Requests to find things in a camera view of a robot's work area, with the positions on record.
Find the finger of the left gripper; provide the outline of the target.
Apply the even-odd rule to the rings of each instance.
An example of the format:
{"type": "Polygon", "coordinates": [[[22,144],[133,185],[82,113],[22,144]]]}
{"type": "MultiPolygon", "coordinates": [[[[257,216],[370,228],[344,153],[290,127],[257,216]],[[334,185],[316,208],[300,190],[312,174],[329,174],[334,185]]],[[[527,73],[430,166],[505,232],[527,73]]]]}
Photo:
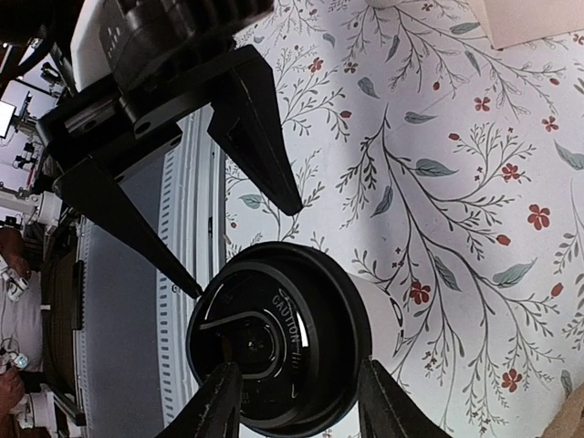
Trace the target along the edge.
{"type": "Polygon", "coordinates": [[[90,156],[81,160],[58,177],[53,188],[62,201],[143,256],[182,292],[191,298],[202,295],[195,278],[100,162],[90,156]]]}

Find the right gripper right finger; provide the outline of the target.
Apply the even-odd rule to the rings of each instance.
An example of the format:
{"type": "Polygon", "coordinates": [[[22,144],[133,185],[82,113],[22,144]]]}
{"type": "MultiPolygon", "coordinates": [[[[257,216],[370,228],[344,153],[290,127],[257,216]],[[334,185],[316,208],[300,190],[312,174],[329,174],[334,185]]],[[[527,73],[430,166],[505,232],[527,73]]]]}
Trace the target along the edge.
{"type": "Polygon", "coordinates": [[[361,362],[358,395],[361,437],[450,438],[377,360],[361,362]]]}

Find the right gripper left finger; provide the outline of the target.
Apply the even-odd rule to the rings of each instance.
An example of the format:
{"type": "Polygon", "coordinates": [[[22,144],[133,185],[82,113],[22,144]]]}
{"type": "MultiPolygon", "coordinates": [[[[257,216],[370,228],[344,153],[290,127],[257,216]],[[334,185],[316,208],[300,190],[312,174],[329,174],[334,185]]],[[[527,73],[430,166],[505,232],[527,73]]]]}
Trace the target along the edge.
{"type": "Polygon", "coordinates": [[[220,364],[157,438],[237,438],[241,401],[240,370],[220,364]]]}

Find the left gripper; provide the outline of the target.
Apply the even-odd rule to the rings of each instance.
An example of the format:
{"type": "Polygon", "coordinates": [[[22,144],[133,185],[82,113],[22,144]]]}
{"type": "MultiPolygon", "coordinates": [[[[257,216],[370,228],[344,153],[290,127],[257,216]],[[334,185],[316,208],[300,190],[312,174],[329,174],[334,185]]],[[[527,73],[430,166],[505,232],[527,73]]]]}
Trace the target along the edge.
{"type": "Polygon", "coordinates": [[[62,172],[90,156],[121,173],[177,142],[178,121],[211,106],[209,135],[280,211],[298,214],[272,68],[234,40],[272,9],[269,1],[106,2],[105,75],[41,119],[49,156],[62,172]]]}

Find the white paper coffee cup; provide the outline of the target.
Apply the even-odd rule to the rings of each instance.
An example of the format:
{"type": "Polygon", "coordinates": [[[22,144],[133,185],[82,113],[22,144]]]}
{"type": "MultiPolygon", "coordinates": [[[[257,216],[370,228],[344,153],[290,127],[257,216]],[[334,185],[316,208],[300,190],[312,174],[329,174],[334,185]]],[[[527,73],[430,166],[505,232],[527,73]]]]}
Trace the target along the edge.
{"type": "Polygon", "coordinates": [[[398,363],[404,342],[404,315],[390,293],[364,278],[349,274],[363,300],[370,322],[372,357],[390,371],[398,363]]]}

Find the black plastic cup lid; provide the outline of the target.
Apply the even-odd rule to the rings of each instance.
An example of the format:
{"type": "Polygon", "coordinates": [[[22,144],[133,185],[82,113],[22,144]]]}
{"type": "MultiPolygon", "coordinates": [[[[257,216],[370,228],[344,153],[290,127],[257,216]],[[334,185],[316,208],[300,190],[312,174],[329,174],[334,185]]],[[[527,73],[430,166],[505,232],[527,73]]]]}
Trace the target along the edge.
{"type": "Polygon", "coordinates": [[[355,405],[369,318],[349,274],[315,248],[252,245],[209,283],[192,313],[186,356],[203,383],[225,362],[243,379],[243,424],[270,437],[310,437],[355,405]]]}

